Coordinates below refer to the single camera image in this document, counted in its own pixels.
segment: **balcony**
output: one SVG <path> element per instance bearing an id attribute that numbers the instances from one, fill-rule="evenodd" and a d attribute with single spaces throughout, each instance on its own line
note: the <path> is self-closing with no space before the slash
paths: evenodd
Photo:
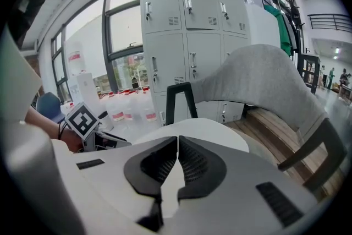
<path id="1" fill-rule="evenodd" d="M 342 14 L 310 14 L 308 15 L 312 29 L 328 29 L 352 33 L 349 16 Z"/>

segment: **locker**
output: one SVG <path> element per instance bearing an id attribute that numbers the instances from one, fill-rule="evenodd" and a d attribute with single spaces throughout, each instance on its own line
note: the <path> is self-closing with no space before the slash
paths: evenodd
<path id="1" fill-rule="evenodd" d="M 165 125 L 166 118 L 166 95 L 156 96 L 156 107 L 159 113 L 159 119 L 161 121 L 161 125 Z M 174 123 L 183 121 L 188 118 L 188 108 L 187 108 L 187 100 L 184 93 L 176 94 L 175 100 L 175 118 Z"/>
<path id="2" fill-rule="evenodd" d="M 218 106 L 219 101 L 203 101 L 196 104 L 197 114 L 199 118 L 212 119 L 217 121 L 218 119 Z"/>
<path id="3" fill-rule="evenodd" d="M 215 72 L 221 65 L 219 34 L 187 34 L 190 80 L 200 80 Z"/>
<path id="4" fill-rule="evenodd" d="M 224 62 L 234 50 L 249 45 L 249 40 L 239 36 L 224 35 L 224 52 L 222 62 Z"/>
<path id="5" fill-rule="evenodd" d="M 183 0 L 187 29 L 218 30 L 216 0 Z"/>
<path id="6" fill-rule="evenodd" d="M 224 31 L 248 34 L 248 16 L 243 0 L 218 0 L 218 8 Z"/>
<path id="7" fill-rule="evenodd" d="M 169 85 L 185 82 L 182 34 L 147 35 L 145 50 L 154 92 L 164 92 Z"/>
<path id="8" fill-rule="evenodd" d="M 144 0 L 141 4 L 146 34 L 181 29 L 178 0 Z"/>
<path id="9" fill-rule="evenodd" d="M 219 104 L 219 123 L 228 123 L 241 119 L 244 104 L 229 101 L 219 101 Z"/>

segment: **chair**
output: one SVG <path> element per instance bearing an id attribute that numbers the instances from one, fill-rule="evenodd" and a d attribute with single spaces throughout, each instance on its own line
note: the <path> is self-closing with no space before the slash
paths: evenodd
<path id="1" fill-rule="evenodd" d="M 312 192 L 330 178 L 346 156 L 327 113 L 280 48 L 263 44 L 239 48 L 208 77 L 169 86 L 166 125 L 174 121 L 175 95 L 180 92 L 185 92 L 192 118 L 197 118 L 195 103 L 232 101 L 264 108 L 283 119 L 297 133 L 301 148 L 278 165 L 281 171 L 294 166 L 324 143 L 328 155 L 304 183 Z"/>
<path id="2" fill-rule="evenodd" d="M 36 110 L 56 123 L 60 123 L 65 118 L 65 115 L 61 112 L 59 98 L 51 92 L 45 93 L 38 98 Z"/>

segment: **blue chair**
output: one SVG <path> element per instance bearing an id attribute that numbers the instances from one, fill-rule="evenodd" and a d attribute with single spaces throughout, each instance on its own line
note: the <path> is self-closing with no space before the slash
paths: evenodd
<path id="1" fill-rule="evenodd" d="M 60 123 L 65 118 L 65 115 L 61 112 L 60 99 L 51 92 L 38 98 L 36 110 L 56 123 Z"/>

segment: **black and white marker cube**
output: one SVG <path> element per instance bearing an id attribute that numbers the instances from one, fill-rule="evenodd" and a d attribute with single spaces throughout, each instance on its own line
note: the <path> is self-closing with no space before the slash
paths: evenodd
<path id="1" fill-rule="evenodd" d="M 65 121 L 83 140 L 99 124 L 99 119 L 84 102 L 78 103 L 65 117 Z"/>

